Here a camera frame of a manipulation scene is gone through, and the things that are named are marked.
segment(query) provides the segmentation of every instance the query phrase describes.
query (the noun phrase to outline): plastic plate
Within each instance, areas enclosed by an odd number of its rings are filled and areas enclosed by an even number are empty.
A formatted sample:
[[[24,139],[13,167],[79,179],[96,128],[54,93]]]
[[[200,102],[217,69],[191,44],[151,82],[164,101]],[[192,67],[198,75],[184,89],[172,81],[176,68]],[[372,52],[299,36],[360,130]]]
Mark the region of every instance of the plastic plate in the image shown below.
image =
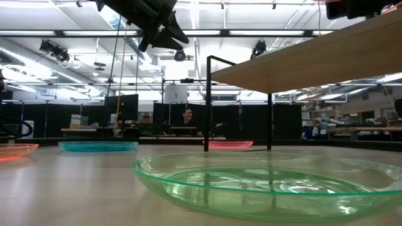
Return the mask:
[[[130,151],[138,145],[138,142],[72,141],[59,142],[58,145],[66,151]]]
[[[0,161],[26,156],[38,146],[39,144],[0,144]]]
[[[188,208],[274,222],[335,222],[402,205],[402,168],[283,153],[187,153],[132,164],[151,191]]]
[[[254,141],[209,141],[210,148],[250,148]]]

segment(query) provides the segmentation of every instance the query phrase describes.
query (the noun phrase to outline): fluorescent light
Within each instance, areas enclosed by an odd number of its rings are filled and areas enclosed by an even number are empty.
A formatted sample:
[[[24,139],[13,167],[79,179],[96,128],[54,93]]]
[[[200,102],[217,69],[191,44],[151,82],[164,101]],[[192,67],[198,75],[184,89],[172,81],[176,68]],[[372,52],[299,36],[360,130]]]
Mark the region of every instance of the fluorescent light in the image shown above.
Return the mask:
[[[14,86],[14,85],[8,85],[8,87],[14,88],[14,89],[19,89],[19,90],[24,90],[27,92],[36,92],[35,89],[31,88],[31,87],[27,87],[25,85],[20,85],[20,86]]]
[[[220,35],[219,30],[185,30],[185,35]]]
[[[0,31],[0,35],[38,35],[38,36],[56,36],[54,31]]]
[[[393,75],[386,75],[384,78],[377,80],[377,83],[390,82],[402,78],[402,73],[395,73]]]
[[[365,87],[372,87],[372,86],[377,86],[375,83],[348,83],[348,84],[341,84],[341,86],[365,86]]]
[[[124,36],[126,35],[126,31],[116,31],[116,30],[110,30],[110,31],[64,31],[64,34],[66,36]],[[137,35],[137,31],[127,31],[127,35]]]
[[[343,95],[343,94],[329,94],[329,95],[325,95],[325,96],[321,97],[320,99],[321,100],[329,100],[329,99],[334,99],[334,98],[340,97],[341,95]]]
[[[326,100],[325,103],[329,104],[341,104],[341,103],[347,103],[346,100]]]
[[[358,89],[358,90],[355,90],[355,91],[351,91],[348,94],[356,94],[356,93],[362,92],[363,90],[366,90],[366,89],[367,89],[367,87],[366,88],[361,88],[361,89]]]
[[[305,95],[301,95],[301,96],[297,97],[297,100],[304,100],[304,99],[307,99],[307,98],[315,97],[317,95],[318,94],[305,94]]]
[[[144,64],[142,64],[142,65],[140,65],[139,67],[138,67],[142,72],[145,72],[145,71],[152,71],[152,70],[156,70],[156,71],[161,71],[161,67],[160,66],[157,66],[157,65],[152,65],[152,64],[150,64],[150,63],[144,63]]]
[[[304,31],[230,31],[230,35],[270,35],[270,36],[301,36]]]
[[[301,93],[301,91],[289,90],[289,91],[286,91],[286,92],[279,92],[277,94],[278,94],[278,96],[283,96],[283,95],[300,94],[300,93]]]
[[[321,31],[321,35],[327,35],[327,34],[332,33],[332,32],[334,32],[334,31]],[[318,36],[318,35],[320,35],[320,32],[319,31],[313,31],[313,35]]]

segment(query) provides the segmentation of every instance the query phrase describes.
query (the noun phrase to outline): cable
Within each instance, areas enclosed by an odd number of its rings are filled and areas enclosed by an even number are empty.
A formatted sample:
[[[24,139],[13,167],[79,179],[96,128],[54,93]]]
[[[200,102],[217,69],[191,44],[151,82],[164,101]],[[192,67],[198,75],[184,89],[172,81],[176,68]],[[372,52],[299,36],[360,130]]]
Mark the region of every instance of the cable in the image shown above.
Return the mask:
[[[118,27],[118,29],[117,29],[117,33],[119,34],[119,31],[120,31],[120,24],[121,24],[121,15],[120,15],[120,18],[119,18],[119,27]],[[114,59],[115,59],[115,57],[116,57],[116,50],[117,50],[117,42],[119,41],[119,36],[118,35],[116,35],[116,43],[114,44],[114,52],[113,52],[113,59],[112,59],[112,68],[111,68],[111,76],[109,77],[109,85],[108,85],[108,87],[107,87],[107,94],[106,94],[106,96],[105,96],[105,104],[104,104],[104,108],[103,108],[103,119],[102,119],[102,137],[103,137],[103,134],[104,134],[104,128],[105,128],[105,125],[104,125],[104,121],[105,121],[105,114],[106,114],[106,111],[105,111],[105,109],[106,109],[106,99],[108,98],[108,96],[109,96],[109,92],[110,92],[110,90],[111,90],[111,83],[112,83],[112,76],[113,76],[113,67],[114,67]]]
[[[317,1],[318,3],[318,34],[321,36],[321,6],[320,0]]]
[[[127,37],[127,26],[126,26],[126,32],[124,33],[124,39],[126,40]],[[116,121],[114,123],[114,132],[116,133],[117,131],[117,124],[118,124],[118,117],[119,117],[119,109],[120,109],[120,95],[121,95],[121,82],[123,80],[123,67],[124,67],[124,57],[126,55],[126,42],[123,43],[123,58],[121,61],[121,73],[120,73],[120,84],[119,84],[119,97],[117,98],[117,111],[116,111]]]

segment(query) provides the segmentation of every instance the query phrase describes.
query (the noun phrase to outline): black partition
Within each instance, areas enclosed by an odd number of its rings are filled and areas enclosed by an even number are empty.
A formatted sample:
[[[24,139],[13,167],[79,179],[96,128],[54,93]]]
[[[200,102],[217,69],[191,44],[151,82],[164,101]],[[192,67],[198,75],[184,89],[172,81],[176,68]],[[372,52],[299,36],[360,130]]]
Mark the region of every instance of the black partition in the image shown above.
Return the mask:
[[[224,135],[227,139],[241,139],[240,132],[240,106],[225,105],[212,106],[212,132]]]
[[[168,104],[168,106],[170,108],[170,124],[183,122],[182,110],[186,108],[186,104]]]
[[[161,125],[165,121],[169,121],[169,105],[153,103],[153,123]]]
[[[79,115],[80,109],[80,105],[48,104],[46,136],[61,137],[61,129],[70,128],[71,115]]]
[[[191,108],[191,111],[193,112],[192,121],[197,122],[199,126],[204,127],[205,106],[200,104],[187,104],[187,107]]]
[[[242,138],[265,140],[268,134],[266,105],[242,105],[241,109]]]
[[[103,118],[104,106],[91,106],[91,105],[83,105],[81,116],[88,117],[88,125],[91,125],[95,122],[102,126],[102,118]]]
[[[33,138],[44,138],[47,104],[25,104],[24,121],[33,121]]]
[[[298,139],[302,135],[302,108],[300,105],[273,106],[273,139]]]

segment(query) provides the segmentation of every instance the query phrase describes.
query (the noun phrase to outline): blue plastic plate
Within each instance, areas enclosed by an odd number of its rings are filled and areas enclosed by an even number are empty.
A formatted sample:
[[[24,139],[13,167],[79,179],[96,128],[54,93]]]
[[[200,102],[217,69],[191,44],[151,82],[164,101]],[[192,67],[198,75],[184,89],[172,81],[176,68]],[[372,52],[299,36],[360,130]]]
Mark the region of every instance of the blue plastic plate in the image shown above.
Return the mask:
[[[130,151],[138,145],[138,142],[72,141],[59,142],[58,145],[66,151]]]

